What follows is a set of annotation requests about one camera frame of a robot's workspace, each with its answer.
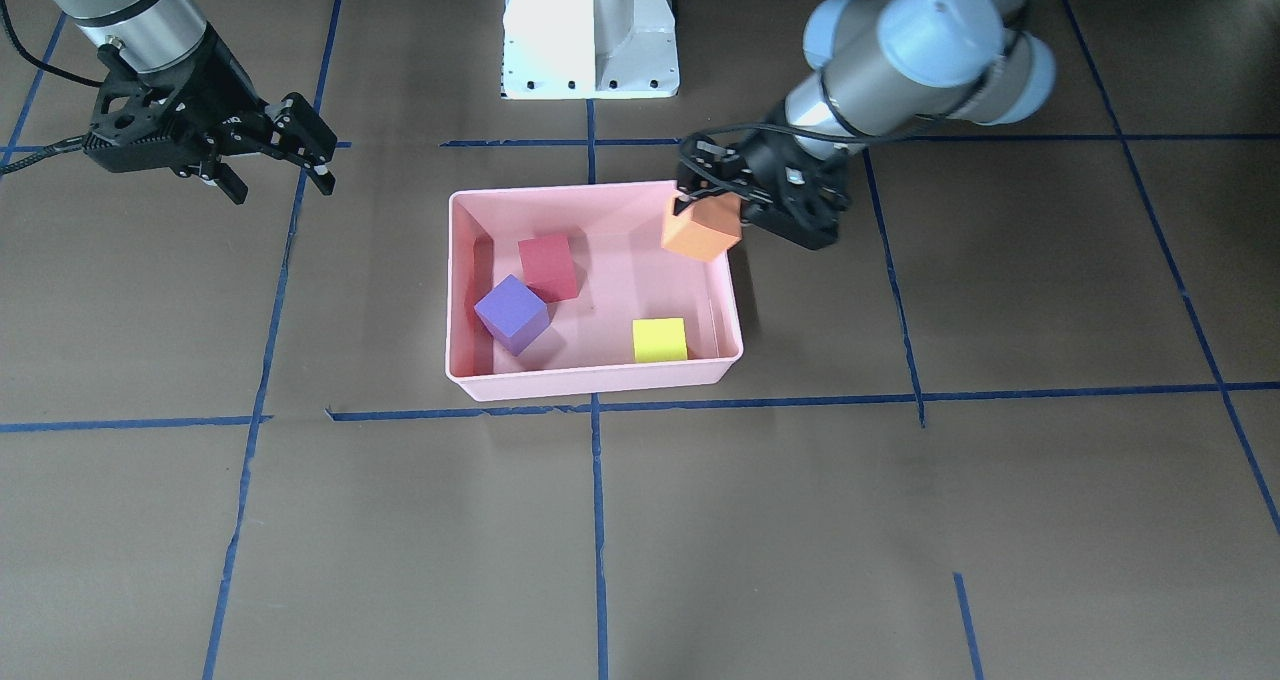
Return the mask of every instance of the white plastic part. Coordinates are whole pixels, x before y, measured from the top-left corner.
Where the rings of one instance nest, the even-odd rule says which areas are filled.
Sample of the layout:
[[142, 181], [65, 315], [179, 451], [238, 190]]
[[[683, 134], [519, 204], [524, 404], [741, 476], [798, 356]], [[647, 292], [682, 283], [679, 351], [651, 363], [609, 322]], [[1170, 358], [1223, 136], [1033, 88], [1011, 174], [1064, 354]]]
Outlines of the white plastic part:
[[814, 70], [836, 56], [836, 28], [846, 6], [855, 0], [823, 0], [804, 26], [804, 59]]
[[502, 88], [513, 100], [671, 97], [680, 88], [667, 0], [507, 0]]
[[1053, 51], [1044, 45], [1042, 38], [1032, 37], [1029, 33], [1023, 37], [1023, 42], [1032, 47], [1032, 69], [1027, 77], [1027, 85], [1023, 86], [1023, 92], [1004, 115], [989, 120], [989, 123], [978, 123], [979, 125], [1006, 125], [1025, 120], [1039, 110], [1052, 95], [1053, 82], [1057, 79], [1057, 63], [1053, 60]]
[[991, 0], [892, 0], [876, 24], [884, 56], [922, 86], [978, 79], [1000, 53], [1004, 23]]

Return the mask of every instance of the white mounting bracket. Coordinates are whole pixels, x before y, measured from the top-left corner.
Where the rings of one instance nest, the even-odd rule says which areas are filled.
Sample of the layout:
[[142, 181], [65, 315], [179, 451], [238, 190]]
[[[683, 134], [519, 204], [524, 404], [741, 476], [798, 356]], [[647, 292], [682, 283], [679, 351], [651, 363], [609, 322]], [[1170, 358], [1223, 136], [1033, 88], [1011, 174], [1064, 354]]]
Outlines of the white mounting bracket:
[[507, 0], [502, 91], [513, 100], [671, 97], [671, 0]]

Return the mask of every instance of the cube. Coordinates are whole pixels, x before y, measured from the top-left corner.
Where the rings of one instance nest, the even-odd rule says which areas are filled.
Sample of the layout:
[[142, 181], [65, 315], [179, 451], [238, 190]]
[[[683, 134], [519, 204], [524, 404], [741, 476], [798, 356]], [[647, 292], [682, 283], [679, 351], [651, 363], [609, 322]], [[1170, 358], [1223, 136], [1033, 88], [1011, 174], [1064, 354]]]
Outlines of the cube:
[[667, 202], [662, 220], [662, 247], [709, 263], [742, 238], [742, 198], [736, 193], [704, 197], [673, 215], [676, 197]]
[[577, 271], [568, 252], [568, 237], [541, 236], [520, 241], [520, 264], [525, 269], [525, 284], [544, 302], [577, 297]]
[[631, 341], [636, 362], [689, 360], [684, 318], [631, 320]]
[[489, 334], [511, 355], [525, 352], [534, 339], [552, 324], [547, 304], [530, 288], [507, 275], [475, 306]]

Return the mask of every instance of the purple cube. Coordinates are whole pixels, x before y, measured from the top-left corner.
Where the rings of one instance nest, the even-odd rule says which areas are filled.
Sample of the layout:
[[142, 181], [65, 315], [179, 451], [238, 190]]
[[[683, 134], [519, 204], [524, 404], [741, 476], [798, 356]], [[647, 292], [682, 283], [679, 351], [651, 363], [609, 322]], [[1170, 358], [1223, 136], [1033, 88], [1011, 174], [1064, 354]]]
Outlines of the purple cube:
[[516, 275], [507, 275], [476, 302], [476, 315], [511, 355], [525, 352], [529, 343], [552, 324], [547, 304]]

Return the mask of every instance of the light blue joint cap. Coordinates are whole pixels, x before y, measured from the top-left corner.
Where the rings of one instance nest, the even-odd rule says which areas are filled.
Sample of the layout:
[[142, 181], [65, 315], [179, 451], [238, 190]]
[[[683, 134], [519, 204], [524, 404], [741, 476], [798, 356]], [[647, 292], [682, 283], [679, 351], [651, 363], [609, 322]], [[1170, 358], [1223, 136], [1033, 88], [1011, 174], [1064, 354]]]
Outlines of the light blue joint cap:
[[1006, 125], [1025, 120], [1034, 111], [1039, 110], [1053, 92], [1053, 79], [1057, 78], [1057, 63], [1053, 60], [1053, 51], [1041, 38], [1032, 37], [1030, 33], [1024, 33], [1023, 42], [1032, 47], [1032, 70], [1027, 76], [1027, 85], [1023, 86], [1021, 95], [1018, 96], [1018, 100], [1012, 102], [1004, 115], [989, 120], [989, 123], [978, 123], [979, 125]]
[[936, 88], [978, 79], [1000, 54], [1004, 32], [991, 0], [892, 0], [876, 24], [893, 68]]
[[804, 26], [804, 59], [814, 70], [836, 56], [836, 28], [845, 8], [855, 0], [823, 0]]

